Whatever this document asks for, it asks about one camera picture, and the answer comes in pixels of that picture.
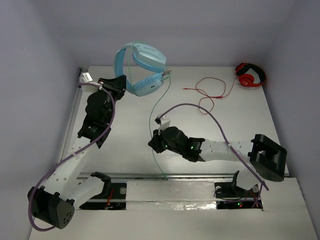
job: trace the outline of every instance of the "red cable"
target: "red cable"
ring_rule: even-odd
[[[112,199],[112,195],[114,194],[114,189],[111,190],[109,197],[106,200],[106,208],[110,205],[110,200]]]
[[[209,96],[209,95],[206,93],[205,90],[203,90],[203,89],[201,89],[201,88],[198,88],[198,84],[199,84],[202,80],[204,80],[204,79],[215,79],[215,80],[219,80],[219,81],[223,82],[223,84],[224,84],[224,91],[223,91],[223,93],[222,93],[220,96]],[[198,103],[199,106],[201,106],[201,101],[202,101],[203,99],[210,99],[211,102],[212,102],[212,107],[211,107],[211,109],[210,109],[209,112],[211,112],[211,111],[214,109],[214,107],[215,107],[215,102],[214,102],[213,99],[223,99],[223,98],[227,97],[227,96],[230,94],[232,88],[234,87],[234,84],[235,84],[236,79],[237,79],[237,77],[233,80],[232,87],[231,87],[231,89],[230,89],[230,91],[228,92],[227,95],[224,95],[224,94],[226,93],[226,89],[227,89],[226,82],[223,81],[223,80],[221,80],[221,79],[219,79],[219,78],[210,77],[210,76],[204,77],[204,78],[202,78],[200,81],[198,81],[198,82],[196,83],[196,85],[195,85],[195,88],[185,87],[185,88],[182,88],[182,89],[183,89],[183,90],[196,90],[198,93],[202,94],[204,97],[202,97],[202,98],[199,100],[199,103]],[[202,112],[202,111],[200,110],[200,108],[199,108],[199,112],[200,112],[202,115],[207,115],[207,114],[208,114],[208,113]]]

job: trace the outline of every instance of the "headphone ear cup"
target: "headphone ear cup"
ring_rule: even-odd
[[[254,83],[255,78],[251,74],[243,74],[243,75],[239,76],[238,80],[242,86],[252,87],[252,84]]]

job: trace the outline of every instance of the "screw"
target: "screw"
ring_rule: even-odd
[[[120,194],[126,194],[127,189],[125,187],[120,188]]]
[[[259,187],[258,187],[257,185],[254,185],[254,186],[252,187],[252,191],[253,191],[254,193],[258,193],[258,192],[259,192]]]
[[[221,186],[216,186],[216,187],[215,187],[215,192],[216,192],[217,194],[222,193]]]

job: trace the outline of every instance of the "green cable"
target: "green cable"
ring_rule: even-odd
[[[149,131],[150,131],[150,136],[151,138],[153,137],[152,135],[152,131],[151,131],[151,116],[152,116],[152,113],[154,112],[156,106],[158,105],[158,103],[161,101],[161,99],[166,95],[166,93],[168,92],[170,86],[171,86],[171,76],[169,75],[168,76],[169,78],[169,86],[168,88],[165,90],[164,94],[159,98],[159,100],[155,103],[155,105],[153,106],[152,110],[151,110],[151,113],[150,113],[150,116],[149,116]],[[162,168],[160,167],[159,163],[157,162],[157,159],[156,159],[156,156],[155,156],[155,151],[152,149],[152,155],[153,155],[153,159],[156,163],[156,165],[158,166],[158,168],[160,169],[164,179],[168,179],[168,176],[165,174],[165,172],[162,170]]]
[[[142,41],[135,41],[134,43],[131,44],[131,47],[130,47],[130,50],[132,49],[132,47],[134,46],[134,44],[145,44],[144,42]],[[132,85],[132,81],[131,81],[131,70],[130,70],[130,57],[129,57],[129,54],[126,55],[126,61],[127,61],[127,64],[128,64],[128,73],[129,73],[129,81],[130,81],[130,84]],[[164,92],[164,94],[159,98],[159,100],[156,102],[156,104],[153,106],[152,110],[151,110],[151,113],[150,113],[150,117],[149,117],[149,131],[150,131],[150,136],[151,138],[153,137],[152,136],[152,132],[151,132],[151,116],[152,116],[152,113],[154,112],[154,109],[156,108],[156,106],[158,105],[158,103],[160,102],[160,100],[165,96],[165,94],[168,92],[170,86],[171,86],[171,78],[170,78],[170,74],[168,76],[166,76],[165,78],[163,78],[162,80],[166,80],[169,78],[169,86],[168,88],[166,89],[166,91]],[[165,174],[165,172],[162,170],[162,168],[160,167],[159,163],[157,162],[157,159],[156,159],[156,156],[155,156],[155,151],[152,149],[152,155],[153,155],[153,159],[156,163],[156,165],[158,166],[158,168],[160,169],[164,179],[168,179],[168,176]]]

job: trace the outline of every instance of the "cable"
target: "cable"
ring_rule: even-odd
[[[243,158],[239,155],[239,153],[234,149],[234,147],[230,144],[230,142],[228,141],[226,134],[224,132],[224,130],[222,129],[220,123],[217,121],[217,119],[205,108],[203,108],[202,106],[193,104],[193,103],[180,103],[178,105],[175,105],[173,107],[171,107],[169,110],[165,111],[164,113],[162,113],[159,118],[161,119],[164,115],[166,115],[167,113],[169,113],[170,111],[172,111],[173,109],[180,107],[180,106],[192,106],[192,107],[196,107],[196,108],[200,108],[202,110],[204,110],[206,113],[209,114],[209,116],[215,121],[215,123],[218,125],[220,132],[223,136],[223,139],[225,141],[225,143],[230,146],[230,149],[232,150],[232,152],[236,155],[236,157],[240,160],[240,162],[243,163],[243,165],[256,177],[256,179],[258,179],[258,181],[264,186],[264,188],[269,191],[269,188],[267,187],[266,183],[255,173],[255,171],[253,171],[251,169],[251,167],[245,162],[245,160],[243,160]]]
[[[153,106],[150,116],[149,116],[149,131],[150,131],[150,137],[152,138],[152,131],[151,131],[151,117],[152,117],[152,113],[154,112],[156,106],[158,105],[158,103],[161,101],[161,99],[166,95],[166,93],[168,92],[170,86],[171,86],[171,75],[168,76],[169,78],[169,86],[168,88],[165,90],[164,94],[159,98],[159,100],[155,103],[155,105]],[[162,175],[164,176],[164,179],[168,179],[168,176],[165,174],[165,172],[162,170],[162,168],[160,167],[159,163],[157,162],[156,156],[155,156],[155,151],[152,149],[152,155],[153,155],[153,159],[156,163],[156,165],[158,166],[158,168],[160,169]]]
[[[238,78],[238,77],[236,77],[236,78],[233,80],[231,89],[229,90],[229,92],[227,93],[227,95],[224,95],[224,94],[226,93],[226,89],[227,89],[226,82],[223,81],[223,80],[221,80],[221,79],[219,79],[219,78],[210,77],[210,76],[204,77],[204,78],[202,78],[200,81],[198,81],[198,82],[196,83],[196,85],[195,85],[195,88],[184,87],[184,88],[182,88],[182,89],[183,89],[183,90],[196,90],[198,93],[200,93],[200,94],[202,94],[202,95],[204,96],[204,97],[202,97],[202,98],[199,100],[198,106],[201,106],[201,101],[202,101],[203,99],[210,99],[210,101],[212,102],[212,107],[211,107],[211,109],[209,110],[209,112],[211,113],[211,111],[212,111],[212,110],[214,109],[214,107],[215,107],[215,102],[214,102],[213,99],[223,99],[223,98],[227,97],[227,96],[231,93],[231,90],[234,88],[234,84],[235,84],[235,81],[236,81],[237,78]],[[223,91],[223,93],[222,93],[220,96],[209,96],[205,90],[203,90],[203,89],[201,89],[201,88],[198,88],[198,84],[199,84],[202,80],[204,80],[204,79],[215,79],[215,80],[219,80],[219,81],[223,82],[223,84],[224,84],[224,91]],[[200,108],[198,108],[198,110],[199,110],[199,112],[200,112],[202,115],[207,115],[207,114],[208,114],[208,113],[206,113],[206,112],[202,112]]]
[[[79,86],[83,86],[83,85],[88,85],[88,86],[93,86],[93,87],[96,87],[96,88],[99,88],[98,85],[96,84],[93,84],[93,83],[80,83]],[[111,124],[113,123],[114,121],[114,118],[115,118],[115,113],[116,113],[116,103],[115,103],[115,100],[113,99],[112,95],[107,91],[105,90],[104,88],[101,88],[102,91],[104,91],[106,94],[108,94],[108,96],[110,97],[111,99],[111,102],[112,102],[112,108],[113,108],[113,111],[112,111],[112,115],[111,115],[111,119],[110,119],[110,123],[109,125],[106,127],[106,129],[103,131],[103,133],[100,134],[100,136],[98,136],[95,140],[93,140],[92,142],[90,142],[89,144],[87,144],[86,146],[84,146],[83,148],[79,149],[78,151],[75,152],[75,154],[79,154],[81,152],[83,152],[84,150],[86,150],[87,148],[91,147],[93,144],[95,144],[97,141],[99,141],[110,129],[111,127]],[[54,229],[55,227],[54,226],[51,226],[51,227],[48,227],[48,228],[40,228],[36,225],[34,219],[33,219],[33,216],[32,216],[32,205],[33,205],[33,200],[34,200],[34,197],[35,197],[35,193],[37,191],[37,189],[39,188],[39,186],[42,184],[42,182],[46,179],[48,179],[54,172],[55,170],[60,167],[62,164],[64,164],[66,161],[68,161],[69,159],[71,159],[74,155],[70,154],[69,156],[65,157],[63,160],[61,160],[59,163],[57,163],[52,169],[50,169],[39,181],[38,183],[34,186],[33,190],[31,191],[31,194],[30,194],[30,198],[29,198],[29,205],[28,205],[28,218],[29,218],[29,221],[32,225],[32,227],[37,230],[37,231],[40,231],[40,232],[47,232],[47,231],[50,231],[52,229]]]
[[[226,198],[222,198],[222,197],[217,197],[217,191],[214,191],[213,196],[214,196],[216,199],[227,200],[227,201],[230,200],[230,199],[226,199]],[[232,199],[232,201],[237,201],[237,200],[241,200],[241,199],[243,199],[243,197],[239,197],[239,198],[236,198],[236,199]]]
[[[132,49],[132,47],[134,46],[134,44],[145,44],[144,42],[142,41],[135,41],[131,44],[131,47],[130,47],[130,50]],[[129,58],[129,54],[127,54],[126,56],[126,60],[127,60],[127,64],[128,64],[128,73],[129,73],[129,81],[130,83],[132,84],[132,81],[131,81],[131,69],[130,69],[130,58]],[[164,97],[164,95],[168,92],[170,86],[171,86],[171,75],[169,74],[168,76],[164,77],[162,80],[166,80],[169,78],[169,86],[168,88],[166,89],[166,91],[164,92],[164,94],[159,98],[159,100],[156,102],[156,104],[153,106],[152,110],[151,110],[151,113],[150,113],[150,116],[149,116],[149,131],[150,131],[150,136],[151,138],[153,137],[152,136],[152,131],[151,131],[151,116],[152,116],[152,113],[154,112],[154,109],[155,107],[158,105],[158,103],[160,102],[160,100]],[[152,150],[152,156],[153,156],[153,159],[155,161],[155,164],[158,166],[159,170],[161,171],[164,179],[168,179],[168,176],[165,174],[165,172],[162,170],[162,168],[160,167],[159,163],[157,162],[157,159],[156,159],[156,156],[155,156],[155,152],[154,150]]]
[[[255,202],[254,204],[252,205],[252,209],[255,207],[255,205],[258,203],[259,201],[259,198],[260,198],[260,195],[261,195],[261,192],[262,192],[262,185],[260,186],[260,190],[259,190],[259,194],[258,194],[258,197],[255,199]]]

